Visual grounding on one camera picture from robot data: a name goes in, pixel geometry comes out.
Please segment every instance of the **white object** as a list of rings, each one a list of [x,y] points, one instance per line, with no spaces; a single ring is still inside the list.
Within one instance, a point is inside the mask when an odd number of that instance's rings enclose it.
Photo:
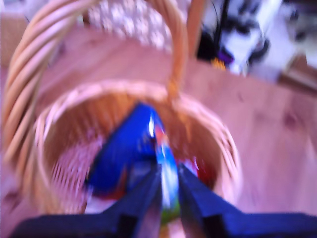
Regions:
[[[266,32],[282,2],[282,0],[262,0],[258,13],[250,19],[257,21],[260,28]],[[242,0],[231,1],[228,15],[238,15],[242,3]],[[256,28],[252,29],[248,36],[242,35],[236,30],[229,34],[224,31],[221,33],[221,44],[234,56],[234,62],[229,67],[230,71],[237,74],[241,73],[261,36],[261,31]]]

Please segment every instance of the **woven wicker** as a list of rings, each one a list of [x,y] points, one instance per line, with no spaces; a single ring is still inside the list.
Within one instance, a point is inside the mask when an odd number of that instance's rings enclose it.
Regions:
[[[20,189],[45,213],[82,213],[83,180],[107,136],[139,102],[152,104],[163,120],[177,159],[203,163],[215,172],[211,189],[229,202],[241,186],[234,141],[220,119],[179,93],[187,61],[187,33],[168,0],[149,0],[173,38],[173,68],[167,89],[137,81],[106,80],[81,85],[46,108],[34,125],[43,71],[76,17],[98,0],[55,0],[28,25],[9,68],[2,111],[4,161],[14,168]]]

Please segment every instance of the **black cable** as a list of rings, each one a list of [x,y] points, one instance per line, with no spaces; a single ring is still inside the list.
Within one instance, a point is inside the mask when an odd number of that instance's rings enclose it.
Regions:
[[[213,5],[214,12],[215,12],[215,14],[216,14],[216,19],[217,19],[217,26],[216,26],[216,28],[217,28],[217,27],[218,27],[218,25],[219,25],[218,13],[217,13],[217,9],[216,9],[216,7],[215,7],[215,5],[214,5],[214,3],[213,3],[213,1],[212,1],[212,0],[211,0],[211,3],[212,3],[212,5]]]

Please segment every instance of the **basket rim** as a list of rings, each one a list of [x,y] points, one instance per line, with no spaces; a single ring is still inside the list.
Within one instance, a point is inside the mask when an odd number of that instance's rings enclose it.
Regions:
[[[58,97],[52,104],[47,106],[38,116],[35,124],[35,145],[37,148],[37,164],[44,185],[50,188],[50,179],[44,168],[44,141],[50,130],[61,115],[68,109],[75,107],[86,100],[100,97],[111,93],[126,93],[136,97],[147,97],[156,101],[164,101],[167,96],[167,89],[155,82],[145,82],[138,80],[114,80],[106,79],[98,82],[85,83],[69,90]],[[175,110],[194,117],[203,127],[205,127],[215,138],[219,146],[223,160],[232,178],[231,184],[234,190],[232,194],[223,191],[223,198],[231,203],[236,202],[240,196],[242,187],[242,171],[240,156],[235,142],[228,128],[221,122],[217,114],[208,109],[198,100],[184,93],[179,94],[177,100],[172,101],[171,105]]]

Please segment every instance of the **blue object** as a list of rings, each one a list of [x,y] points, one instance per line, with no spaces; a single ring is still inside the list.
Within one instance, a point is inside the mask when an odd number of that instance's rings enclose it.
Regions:
[[[125,186],[130,190],[141,178],[130,172],[138,167],[149,171],[151,165],[157,163],[154,124],[163,127],[156,111],[140,103],[110,136],[85,180],[95,195],[115,191],[119,182],[125,182],[125,176],[129,180]]]

